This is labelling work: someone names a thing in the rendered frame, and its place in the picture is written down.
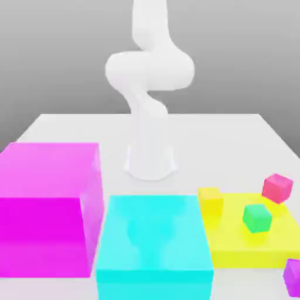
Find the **large yellow box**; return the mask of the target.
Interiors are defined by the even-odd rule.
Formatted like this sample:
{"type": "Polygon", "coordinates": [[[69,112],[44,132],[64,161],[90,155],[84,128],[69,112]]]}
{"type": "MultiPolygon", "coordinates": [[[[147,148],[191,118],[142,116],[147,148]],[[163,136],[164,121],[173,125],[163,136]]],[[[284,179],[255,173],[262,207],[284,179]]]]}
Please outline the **large yellow box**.
{"type": "Polygon", "coordinates": [[[259,193],[224,193],[223,199],[221,214],[202,214],[214,268],[284,268],[287,259],[300,259],[300,226],[284,203],[259,193]],[[242,221],[248,204],[270,211],[268,232],[248,230],[242,221]]]}

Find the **large magenta box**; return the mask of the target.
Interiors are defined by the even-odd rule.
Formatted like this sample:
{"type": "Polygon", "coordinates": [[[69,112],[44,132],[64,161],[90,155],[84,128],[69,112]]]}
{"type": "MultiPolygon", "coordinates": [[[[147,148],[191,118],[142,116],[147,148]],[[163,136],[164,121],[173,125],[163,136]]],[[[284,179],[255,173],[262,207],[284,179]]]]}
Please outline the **large magenta box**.
{"type": "Polygon", "coordinates": [[[0,152],[0,277],[89,277],[103,214],[98,144],[9,144],[0,152]]]}

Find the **large cyan box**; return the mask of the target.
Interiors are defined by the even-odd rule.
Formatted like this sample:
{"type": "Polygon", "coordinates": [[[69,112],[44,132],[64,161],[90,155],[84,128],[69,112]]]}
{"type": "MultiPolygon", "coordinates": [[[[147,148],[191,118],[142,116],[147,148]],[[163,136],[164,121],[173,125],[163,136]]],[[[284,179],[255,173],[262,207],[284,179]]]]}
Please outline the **large cyan box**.
{"type": "Polygon", "coordinates": [[[98,300],[210,300],[214,268],[197,197],[110,197],[98,300]]]}

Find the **small red cube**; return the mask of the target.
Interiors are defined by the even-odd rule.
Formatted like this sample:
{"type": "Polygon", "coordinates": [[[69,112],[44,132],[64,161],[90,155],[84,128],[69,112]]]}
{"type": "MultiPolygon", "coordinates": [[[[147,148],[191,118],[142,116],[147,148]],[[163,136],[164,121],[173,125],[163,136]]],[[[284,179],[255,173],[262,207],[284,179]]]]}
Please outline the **small red cube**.
{"type": "Polygon", "coordinates": [[[277,204],[283,203],[290,197],[293,184],[293,180],[274,173],[264,180],[262,196],[277,204]]]}

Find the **small purple cube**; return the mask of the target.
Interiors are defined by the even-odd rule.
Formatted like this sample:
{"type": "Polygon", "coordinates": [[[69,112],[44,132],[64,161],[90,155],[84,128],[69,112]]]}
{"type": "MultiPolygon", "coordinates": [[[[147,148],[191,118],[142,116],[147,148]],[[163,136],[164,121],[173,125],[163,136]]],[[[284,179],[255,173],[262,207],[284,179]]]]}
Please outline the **small purple cube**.
{"type": "Polygon", "coordinates": [[[300,260],[287,259],[283,278],[289,295],[300,298],[300,260]]]}

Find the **small green cube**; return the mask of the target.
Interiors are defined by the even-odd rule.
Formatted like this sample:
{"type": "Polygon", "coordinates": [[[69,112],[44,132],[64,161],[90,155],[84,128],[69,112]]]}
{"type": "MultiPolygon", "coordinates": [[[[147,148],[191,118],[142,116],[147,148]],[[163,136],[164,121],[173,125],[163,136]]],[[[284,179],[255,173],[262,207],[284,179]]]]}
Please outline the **small green cube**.
{"type": "Polygon", "coordinates": [[[262,203],[248,204],[244,208],[243,222],[250,233],[268,232],[272,223],[272,214],[262,203]]]}

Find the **small yellow cube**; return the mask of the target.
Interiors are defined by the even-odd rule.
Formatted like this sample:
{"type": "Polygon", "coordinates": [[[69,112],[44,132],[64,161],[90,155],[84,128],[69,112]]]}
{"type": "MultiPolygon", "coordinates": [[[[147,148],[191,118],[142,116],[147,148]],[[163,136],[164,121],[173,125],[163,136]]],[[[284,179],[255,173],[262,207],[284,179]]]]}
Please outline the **small yellow cube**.
{"type": "Polygon", "coordinates": [[[203,216],[221,216],[224,198],[219,188],[200,187],[197,198],[203,216]]]}

